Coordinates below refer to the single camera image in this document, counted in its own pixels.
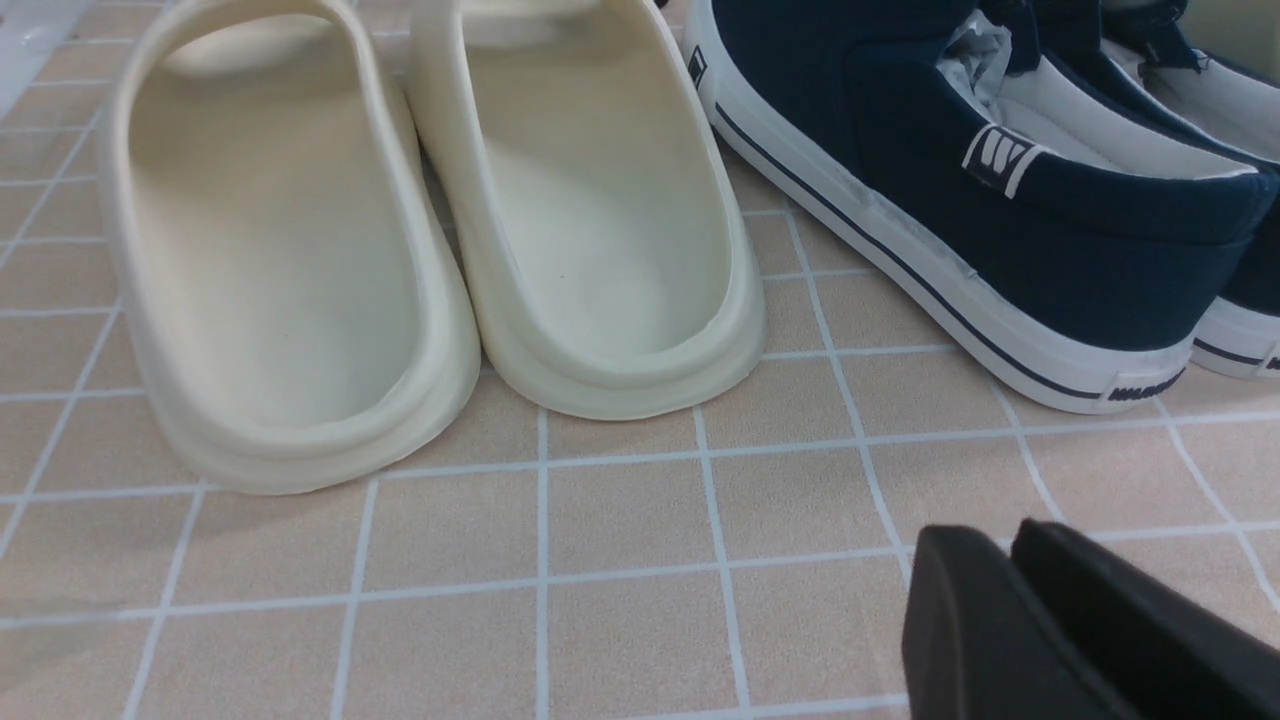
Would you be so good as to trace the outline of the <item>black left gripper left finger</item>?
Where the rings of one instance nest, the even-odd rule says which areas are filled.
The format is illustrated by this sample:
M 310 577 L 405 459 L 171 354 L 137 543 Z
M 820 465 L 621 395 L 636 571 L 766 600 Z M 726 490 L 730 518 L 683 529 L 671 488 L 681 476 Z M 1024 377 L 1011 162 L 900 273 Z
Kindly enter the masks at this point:
M 1140 717 L 984 533 L 924 527 L 911 569 L 902 625 L 911 717 Z

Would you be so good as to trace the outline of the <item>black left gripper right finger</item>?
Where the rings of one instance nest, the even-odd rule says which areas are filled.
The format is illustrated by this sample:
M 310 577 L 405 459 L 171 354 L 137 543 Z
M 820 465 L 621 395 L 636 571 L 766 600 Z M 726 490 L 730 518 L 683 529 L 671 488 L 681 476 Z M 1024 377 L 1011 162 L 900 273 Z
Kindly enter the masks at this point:
M 1065 635 L 1147 719 L 1276 719 L 1277 650 L 1056 521 L 1011 559 Z

